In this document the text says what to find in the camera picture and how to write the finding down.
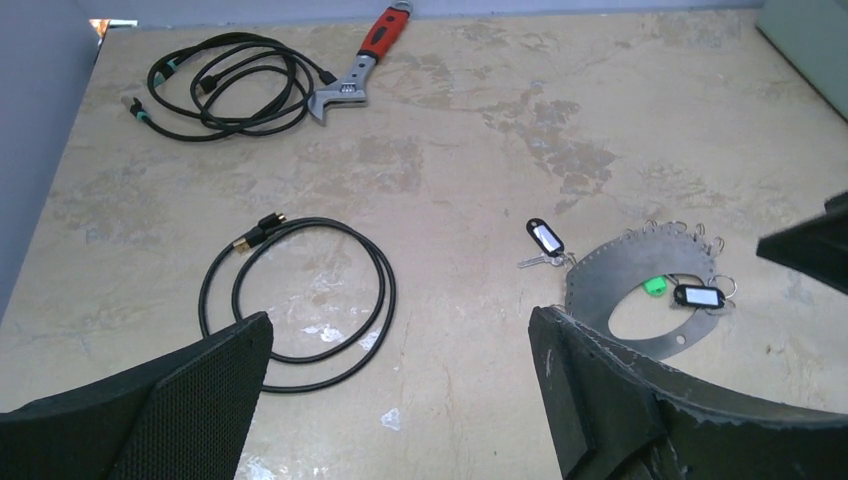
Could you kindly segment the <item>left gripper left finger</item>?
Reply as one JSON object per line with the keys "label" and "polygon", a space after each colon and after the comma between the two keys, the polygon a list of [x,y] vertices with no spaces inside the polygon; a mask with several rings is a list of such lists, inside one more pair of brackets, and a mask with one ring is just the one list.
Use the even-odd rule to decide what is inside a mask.
{"label": "left gripper left finger", "polygon": [[259,399],[264,312],[1,416],[4,479],[231,479]]}

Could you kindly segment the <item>black key tag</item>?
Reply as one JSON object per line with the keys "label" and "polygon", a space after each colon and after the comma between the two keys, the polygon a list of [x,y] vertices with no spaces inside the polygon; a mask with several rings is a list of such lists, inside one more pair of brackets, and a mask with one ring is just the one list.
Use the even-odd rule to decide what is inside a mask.
{"label": "black key tag", "polygon": [[573,267],[577,263],[575,255],[565,250],[564,242],[546,221],[541,218],[531,218],[526,222],[525,228],[541,252],[535,257],[519,262],[517,264],[519,269],[541,264],[549,264],[553,267]]}
{"label": "black key tag", "polygon": [[671,307],[720,316],[730,313],[736,305],[717,287],[680,284],[672,291]]}

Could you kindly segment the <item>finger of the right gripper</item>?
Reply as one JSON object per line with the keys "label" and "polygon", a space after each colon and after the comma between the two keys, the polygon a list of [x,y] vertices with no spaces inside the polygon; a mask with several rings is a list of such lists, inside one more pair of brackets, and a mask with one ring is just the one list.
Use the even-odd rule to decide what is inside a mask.
{"label": "finger of the right gripper", "polygon": [[824,213],[758,241],[756,255],[847,294],[847,193],[824,203]]}

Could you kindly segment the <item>small green key tag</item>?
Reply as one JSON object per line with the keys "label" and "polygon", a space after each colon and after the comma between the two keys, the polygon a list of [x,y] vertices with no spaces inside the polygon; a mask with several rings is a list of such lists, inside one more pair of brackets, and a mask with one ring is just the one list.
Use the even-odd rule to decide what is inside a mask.
{"label": "small green key tag", "polygon": [[662,297],[668,290],[668,280],[665,276],[649,278],[642,284],[643,291],[651,297]]}

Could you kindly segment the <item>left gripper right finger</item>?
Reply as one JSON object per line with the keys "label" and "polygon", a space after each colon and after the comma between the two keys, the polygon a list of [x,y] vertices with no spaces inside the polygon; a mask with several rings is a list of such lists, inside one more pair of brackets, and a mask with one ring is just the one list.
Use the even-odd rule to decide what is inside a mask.
{"label": "left gripper right finger", "polygon": [[843,479],[847,418],[729,390],[553,307],[528,325],[566,479]]}

